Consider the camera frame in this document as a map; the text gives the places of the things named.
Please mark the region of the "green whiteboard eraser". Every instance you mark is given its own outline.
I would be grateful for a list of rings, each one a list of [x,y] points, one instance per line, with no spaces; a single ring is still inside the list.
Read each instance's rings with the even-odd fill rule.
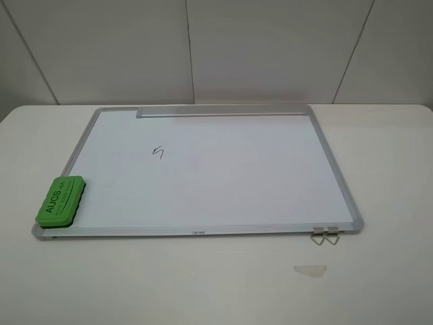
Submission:
[[[37,213],[36,223],[43,229],[71,226],[85,187],[81,176],[56,177]]]

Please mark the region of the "aluminium framed whiteboard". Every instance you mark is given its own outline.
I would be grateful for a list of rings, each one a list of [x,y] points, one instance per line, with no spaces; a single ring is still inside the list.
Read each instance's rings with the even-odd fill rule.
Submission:
[[[86,183],[74,222],[40,240],[306,234],[364,222],[306,104],[97,109],[60,176]]]

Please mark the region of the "left metal hanging clip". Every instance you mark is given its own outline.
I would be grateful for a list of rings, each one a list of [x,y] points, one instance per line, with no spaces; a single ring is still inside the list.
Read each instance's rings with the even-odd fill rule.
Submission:
[[[310,235],[310,239],[317,246],[321,246],[326,240],[325,228],[324,227],[314,227],[313,233]]]

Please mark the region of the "metal hanging clip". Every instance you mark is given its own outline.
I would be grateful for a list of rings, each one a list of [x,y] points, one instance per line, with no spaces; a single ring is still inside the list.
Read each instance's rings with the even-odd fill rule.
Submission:
[[[333,246],[337,245],[340,240],[340,229],[339,227],[328,227],[324,238]]]
[[[321,246],[326,240],[325,228],[324,227],[314,227],[313,233],[310,235],[310,239],[317,246]]]

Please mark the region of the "right metal hanging clip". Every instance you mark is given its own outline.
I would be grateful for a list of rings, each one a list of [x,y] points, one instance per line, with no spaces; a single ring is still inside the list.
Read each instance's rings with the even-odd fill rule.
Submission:
[[[339,227],[328,227],[324,238],[333,246],[337,245],[340,240],[340,229]]]

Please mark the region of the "clear tape piece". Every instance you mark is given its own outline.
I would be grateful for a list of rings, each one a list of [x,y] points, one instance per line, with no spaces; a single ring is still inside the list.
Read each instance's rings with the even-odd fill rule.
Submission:
[[[310,278],[322,278],[327,271],[326,265],[295,265],[294,271]]]

